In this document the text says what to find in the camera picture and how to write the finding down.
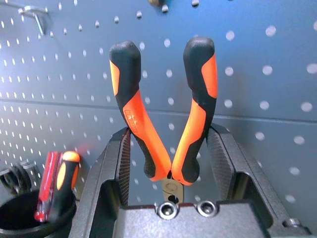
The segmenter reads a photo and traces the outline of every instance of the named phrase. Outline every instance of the black cup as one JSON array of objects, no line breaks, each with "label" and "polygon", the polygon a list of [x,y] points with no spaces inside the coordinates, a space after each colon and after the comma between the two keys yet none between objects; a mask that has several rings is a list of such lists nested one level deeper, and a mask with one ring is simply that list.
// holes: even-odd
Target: black cup
[{"label": "black cup", "polygon": [[0,207],[0,238],[67,238],[76,212],[75,196],[55,223],[34,219],[39,191],[15,197]]}]

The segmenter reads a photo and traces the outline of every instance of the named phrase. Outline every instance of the metal panel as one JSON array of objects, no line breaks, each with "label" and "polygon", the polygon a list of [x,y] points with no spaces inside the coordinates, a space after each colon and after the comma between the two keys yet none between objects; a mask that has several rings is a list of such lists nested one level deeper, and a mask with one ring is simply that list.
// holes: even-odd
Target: metal panel
[{"label": "metal panel", "polygon": [[[219,75],[214,122],[261,163],[289,213],[317,232],[316,1],[201,0],[192,7],[190,0],[174,0],[167,13],[147,1],[23,4],[48,8],[47,34],[39,37],[34,19],[22,21],[17,9],[0,4],[0,167],[21,157],[42,170],[47,151],[77,148],[83,157],[80,196],[89,166],[124,126],[108,51],[125,40],[141,50],[142,97],[173,157],[191,101],[183,50],[194,35],[209,36]],[[129,203],[162,201],[161,184],[145,177],[143,155],[132,141]],[[219,196],[205,153],[203,145],[200,181],[186,188],[186,201]]]}]

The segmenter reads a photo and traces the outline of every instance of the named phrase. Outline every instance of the screwdriver handle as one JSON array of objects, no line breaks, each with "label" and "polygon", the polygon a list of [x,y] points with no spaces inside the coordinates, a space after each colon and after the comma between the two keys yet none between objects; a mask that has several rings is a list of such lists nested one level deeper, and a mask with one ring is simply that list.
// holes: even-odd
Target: screwdriver handle
[{"label": "screwdriver handle", "polygon": [[171,162],[142,101],[141,54],[135,44],[127,41],[112,46],[110,69],[113,93],[122,117],[145,156],[144,173],[152,181],[165,178]]},{"label": "screwdriver handle", "polygon": [[77,152],[62,154],[54,185],[52,204],[48,215],[49,222],[56,222],[72,202],[72,190],[78,175],[80,156]]},{"label": "screwdriver handle", "polygon": [[217,98],[217,67],[212,39],[194,37],[184,50],[188,86],[192,90],[192,106],[172,164],[172,176],[191,185],[199,176],[196,156],[208,134]]}]

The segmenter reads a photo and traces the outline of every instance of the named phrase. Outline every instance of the orange pliers handle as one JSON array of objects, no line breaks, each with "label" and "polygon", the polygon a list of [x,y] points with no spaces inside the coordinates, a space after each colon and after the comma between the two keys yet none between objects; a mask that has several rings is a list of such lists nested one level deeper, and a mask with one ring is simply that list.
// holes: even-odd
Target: orange pliers handle
[{"label": "orange pliers handle", "polygon": [[190,115],[179,142],[173,164],[142,102],[141,54],[132,42],[114,45],[110,50],[113,92],[121,114],[135,135],[144,155],[144,172],[152,180],[172,171],[175,180],[191,185],[199,176],[196,159],[211,124],[217,98],[217,70],[212,39],[194,37],[184,50],[184,64],[193,92]]}]

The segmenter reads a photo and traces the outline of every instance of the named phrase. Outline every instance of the metal hook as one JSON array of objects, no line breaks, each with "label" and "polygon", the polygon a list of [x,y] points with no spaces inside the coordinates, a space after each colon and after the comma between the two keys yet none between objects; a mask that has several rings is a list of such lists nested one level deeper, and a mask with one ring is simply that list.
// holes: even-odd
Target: metal hook
[{"label": "metal hook", "polygon": [[41,14],[47,14],[48,13],[48,10],[47,8],[38,8],[38,7],[35,7],[35,6],[25,6],[25,7],[22,7],[22,8],[19,8],[18,9],[18,13],[20,15],[27,15],[27,16],[32,16],[35,18],[36,20],[36,23],[39,27],[39,30],[40,30],[40,33],[41,35],[45,35],[45,32],[43,30],[43,27],[41,25],[41,22],[40,22],[40,19],[39,19],[39,16],[37,15],[37,13],[41,13]]}]

